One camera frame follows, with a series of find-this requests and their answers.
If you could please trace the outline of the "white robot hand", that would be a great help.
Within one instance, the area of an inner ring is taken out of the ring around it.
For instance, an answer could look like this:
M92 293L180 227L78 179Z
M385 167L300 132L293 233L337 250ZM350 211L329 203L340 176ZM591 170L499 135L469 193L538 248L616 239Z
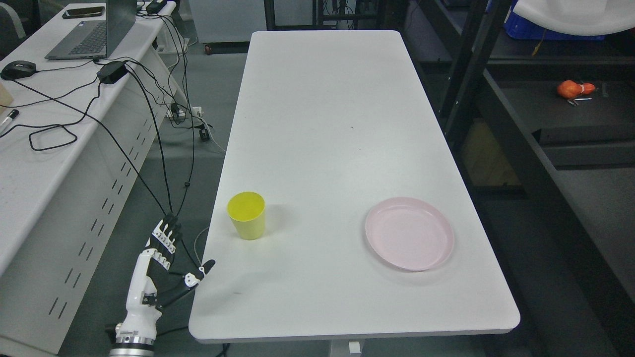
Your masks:
M147 276L149 264L154 260L168 271L181 239L181 224L173 214L162 218L151 232L146 249L139 254L134 266L126 300L127 316L117 330L116 339L156 339L156 322L162 314L156 308L167 308L189 294L215 266L216 260L210 259L184 275L171 289L157 293L152 279ZM146 295L155 297L156 293L156 307L143 303Z

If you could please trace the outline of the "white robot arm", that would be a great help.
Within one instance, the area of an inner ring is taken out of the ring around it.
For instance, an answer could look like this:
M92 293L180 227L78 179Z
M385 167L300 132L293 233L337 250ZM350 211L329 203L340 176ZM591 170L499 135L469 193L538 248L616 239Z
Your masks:
M182 237L181 224L171 213L153 228L137 256L127 292L127 315L114 328L110 357L152 357L157 338L156 323L163 310L196 289L215 265L215 260L211 259L196 266L174 287L160 292L156 281L169 274Z

